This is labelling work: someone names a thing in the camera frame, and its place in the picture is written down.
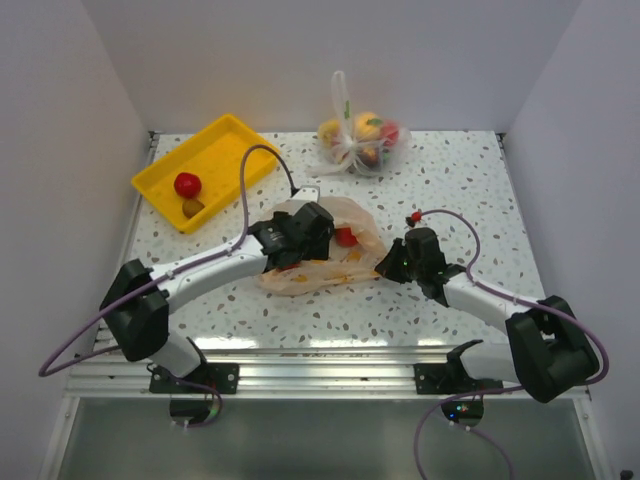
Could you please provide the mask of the orange banana print plastic bag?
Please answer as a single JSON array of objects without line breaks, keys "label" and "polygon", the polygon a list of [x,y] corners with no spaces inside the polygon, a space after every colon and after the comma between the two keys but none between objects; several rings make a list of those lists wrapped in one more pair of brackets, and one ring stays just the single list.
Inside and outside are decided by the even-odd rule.
[{"label": "orange banana print plastic bag", "polygon": [[333,216],[336,229],[350,229],[354,239],[331,240],[326,261],[304,261],[285,270],[260,275],[256,283],[262,290],[274,295],[298,296],[378,276],[374,268],[386,256],[387,249],[373,216],[347,197],[322,197],[319,205]]}]

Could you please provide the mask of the red apple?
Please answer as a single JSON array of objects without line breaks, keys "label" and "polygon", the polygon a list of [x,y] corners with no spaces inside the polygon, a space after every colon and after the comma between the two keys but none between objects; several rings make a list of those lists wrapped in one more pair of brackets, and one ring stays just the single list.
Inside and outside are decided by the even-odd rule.
[{"label": "red apple", "polygon": [[341,248],[353,248],[358,244],[357,237],[349,227],[337,228],[334,232],[336,244]]}]

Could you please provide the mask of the small red fruit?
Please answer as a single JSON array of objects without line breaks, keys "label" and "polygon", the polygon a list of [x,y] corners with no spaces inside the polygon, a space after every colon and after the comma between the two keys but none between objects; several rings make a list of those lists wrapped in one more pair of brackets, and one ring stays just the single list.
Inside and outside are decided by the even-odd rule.
[{"label": "small red fruit", "polygon": [[173,187],[180,197],[190,199],[199,195],[202,189],[202,182],[195,174],[181,172],[176,176]]}]

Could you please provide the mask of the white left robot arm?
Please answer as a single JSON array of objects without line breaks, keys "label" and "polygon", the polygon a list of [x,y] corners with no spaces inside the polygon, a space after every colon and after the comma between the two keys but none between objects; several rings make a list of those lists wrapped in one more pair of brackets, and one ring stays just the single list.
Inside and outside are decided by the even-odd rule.
[{"label": "white left robot arm", "polygon": [[196,298],[237,280],[325,260],[334,234],[332,215],[316,202],[294,213],[247,224],[231,243],[174,263],[123,265],[101,305],[117,346],[130,362],[152,361],[160,377],[193,393],[215,379],[195,342],[169,327],[169,318]]}]

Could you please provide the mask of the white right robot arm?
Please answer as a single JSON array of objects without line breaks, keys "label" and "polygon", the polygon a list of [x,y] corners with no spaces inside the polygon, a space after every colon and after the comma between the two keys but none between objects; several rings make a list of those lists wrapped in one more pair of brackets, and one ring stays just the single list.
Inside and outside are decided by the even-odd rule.
[{"label": "white right robot arm", "polygon": [[395,239],[375,270],[392,282],[417,284],[427,299],[470,314],[507,337],[504,344],[471,340],[450,350],[441,364],[416,367],[420,393],[461,394],[513,383],[547,403],[600,370],[587,334],[572,323],[564,299],[518,298],[493,285],[481,287],[466,267],[446,261],[429,228]]}]

